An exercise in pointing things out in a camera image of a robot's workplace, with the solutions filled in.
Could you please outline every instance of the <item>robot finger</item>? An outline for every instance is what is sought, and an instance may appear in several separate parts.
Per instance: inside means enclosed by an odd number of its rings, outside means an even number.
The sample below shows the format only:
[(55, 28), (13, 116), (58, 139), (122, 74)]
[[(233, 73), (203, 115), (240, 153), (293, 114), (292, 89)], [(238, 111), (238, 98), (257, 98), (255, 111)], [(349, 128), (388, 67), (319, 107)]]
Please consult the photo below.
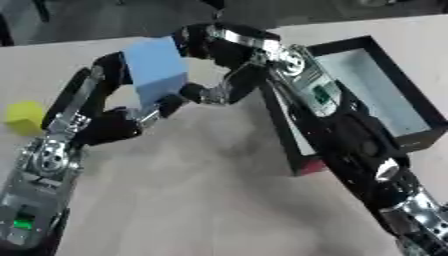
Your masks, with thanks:
[(263, 83), (265, 74), (263, 68), (246, 63), (226, 74), (216, 87), (207, 88), (197, 83), (188, 83), (180, 90), (180, 94), (198, 104), (232, 105)]
[(80, 145), (100, 145), (120, 140), (127, 140), (143, 134), (160, 118), (174, 114), (185, 101), (177, 95), (170, 94), (157, 101), (153, 109), (128, 109), (117, 107), (103, 112), (93, 118), (89, 125), (79, 132), (74, 141)]

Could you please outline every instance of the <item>dark floor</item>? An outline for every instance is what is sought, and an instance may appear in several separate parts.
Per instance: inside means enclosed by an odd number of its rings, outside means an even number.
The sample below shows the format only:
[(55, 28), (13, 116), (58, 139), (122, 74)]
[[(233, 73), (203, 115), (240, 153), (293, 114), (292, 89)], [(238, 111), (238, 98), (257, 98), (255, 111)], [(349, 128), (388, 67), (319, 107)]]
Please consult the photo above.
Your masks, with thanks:
[[(440, 12), (437, 0), (365, 8), (358, 0), (229, 0), (224, 20), (274, 28), (291, 24), (373, 19)], [(212, 8), (198, 0), (48, 0), (42, 23), (31, 0), (0, 0), (17, 44), (126, 36), (161, 36), (185, 24), (210, 21)]]

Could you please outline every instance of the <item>blue foam block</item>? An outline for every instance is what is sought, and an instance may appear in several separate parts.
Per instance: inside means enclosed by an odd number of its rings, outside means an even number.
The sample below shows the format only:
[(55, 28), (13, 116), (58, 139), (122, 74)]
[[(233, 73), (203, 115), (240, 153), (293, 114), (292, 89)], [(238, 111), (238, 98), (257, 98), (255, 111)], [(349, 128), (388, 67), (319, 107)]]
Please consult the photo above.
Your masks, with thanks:
[(171, 37), (144, 39), (124, 56), (142, 107), (177, 93), (187, 82), (187, 65)]

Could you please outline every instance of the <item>green light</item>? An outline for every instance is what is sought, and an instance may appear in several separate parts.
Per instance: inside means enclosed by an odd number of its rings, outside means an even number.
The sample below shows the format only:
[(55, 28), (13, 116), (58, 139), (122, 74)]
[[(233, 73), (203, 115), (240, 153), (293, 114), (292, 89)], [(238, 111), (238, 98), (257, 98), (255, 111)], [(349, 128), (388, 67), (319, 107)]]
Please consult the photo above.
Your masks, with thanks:
[(33, 223), (27, 220), (15, 220), (14, 227), (19, 229), (31, 230), (33, 229)]
[(326, 104), (331, 99), (327, 91), (320, 85), (314, 87), (313, 92), (317, 102), (319, 102), (321, 105)]

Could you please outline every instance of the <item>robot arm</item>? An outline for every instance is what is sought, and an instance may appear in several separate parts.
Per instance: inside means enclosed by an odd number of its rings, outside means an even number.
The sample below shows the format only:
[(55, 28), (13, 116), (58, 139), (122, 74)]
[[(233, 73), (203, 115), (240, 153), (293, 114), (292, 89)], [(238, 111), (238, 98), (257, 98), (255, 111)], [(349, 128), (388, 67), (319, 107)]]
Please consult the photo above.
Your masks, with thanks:
[[(278, 37), (238, 29), (215, 24), (207, 33), (213, 43), (230, 42), (243, 52), (252, 49), (250, 56), (241, 58), (238, 68), (216, 88), (187, 85), (182, 95), (198, 103), (215, 103), (218, 98), (221, 105), (233, 104), (262, 80), (280, 95), (297, 129), (396, 238), (404, 255), (448, 255), (448, 208), (435, 201), (410, 171), (408, 156), (368, 107), (331, 78), (306, 47), (283, 46)], [(244, 93), (235, 97), (233, 91)]]
[(121, 53), (102, 57), (73, 76), (42, 122), (44, 135), (21, 150), (3, 186), (0, 252), (54, 255), (81, 174), (83, 147), (139, 136), (184, 103), (168, 95), (149, 108), (104, 111), (106, 98), (131, 83)]

